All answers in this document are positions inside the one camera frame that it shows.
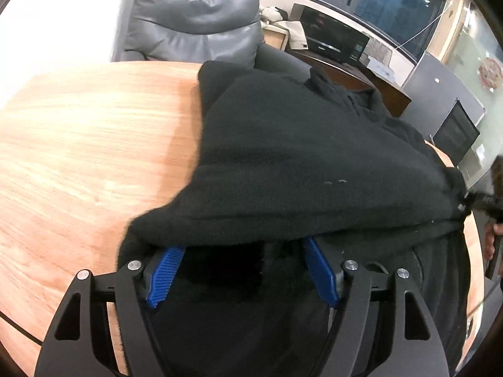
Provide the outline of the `person's right hand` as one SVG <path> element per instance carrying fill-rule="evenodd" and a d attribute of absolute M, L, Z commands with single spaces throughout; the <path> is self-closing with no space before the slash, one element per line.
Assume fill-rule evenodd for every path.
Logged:
<path fill-rule="evenodd" d="M 484 237 L 484 259 L 492 260 L 495 255 L 495 239 L 503 235 L 502 224 L 487 222 L 485 225 Z"/>

